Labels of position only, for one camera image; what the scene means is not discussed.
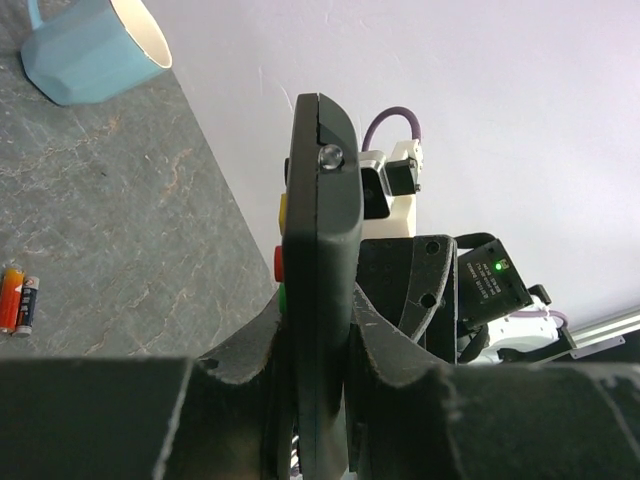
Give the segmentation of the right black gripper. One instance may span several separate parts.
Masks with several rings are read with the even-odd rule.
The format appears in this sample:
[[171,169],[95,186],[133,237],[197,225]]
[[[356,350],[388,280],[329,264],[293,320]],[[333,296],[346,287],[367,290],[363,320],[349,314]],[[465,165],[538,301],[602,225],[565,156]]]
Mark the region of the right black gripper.
[[361,242],[357,283],[375,309],[441,360],[457,362],[457,244],[448,235]]

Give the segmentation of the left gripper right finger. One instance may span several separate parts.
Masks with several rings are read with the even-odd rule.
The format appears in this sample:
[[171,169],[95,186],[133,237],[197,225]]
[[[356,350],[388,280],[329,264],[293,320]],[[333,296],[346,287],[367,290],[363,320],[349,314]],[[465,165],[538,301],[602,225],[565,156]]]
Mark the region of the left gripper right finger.
[[454,366],[354,294],[345,379],[361,479],[635,479],[639,368]]

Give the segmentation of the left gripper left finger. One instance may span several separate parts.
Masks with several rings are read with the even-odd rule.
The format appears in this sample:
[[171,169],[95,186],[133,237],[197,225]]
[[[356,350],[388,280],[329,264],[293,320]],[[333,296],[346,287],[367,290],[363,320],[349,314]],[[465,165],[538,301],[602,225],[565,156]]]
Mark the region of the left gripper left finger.
[[286,479],[292,408],[277,299],[199,358],[1,363],[5,479]]

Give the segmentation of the black remote control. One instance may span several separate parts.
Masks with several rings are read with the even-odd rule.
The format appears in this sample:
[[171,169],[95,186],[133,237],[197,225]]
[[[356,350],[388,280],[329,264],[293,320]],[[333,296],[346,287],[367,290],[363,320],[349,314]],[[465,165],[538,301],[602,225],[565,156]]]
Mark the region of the black remote control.
[[348,466],[343,382],[364,206],[354,127],[324,94],[296,100],[286,186],[282,251],[301,470],[306,479],[339,479]]

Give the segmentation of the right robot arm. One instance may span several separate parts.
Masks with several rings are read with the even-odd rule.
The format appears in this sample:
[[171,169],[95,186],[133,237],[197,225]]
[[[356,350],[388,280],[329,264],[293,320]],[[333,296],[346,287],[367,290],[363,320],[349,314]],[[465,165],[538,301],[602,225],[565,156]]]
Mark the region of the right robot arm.
[[526,286],[488,233],[364,240],[357,284],[385,320],[449,363],[543,363],[575,347],[544,286]]

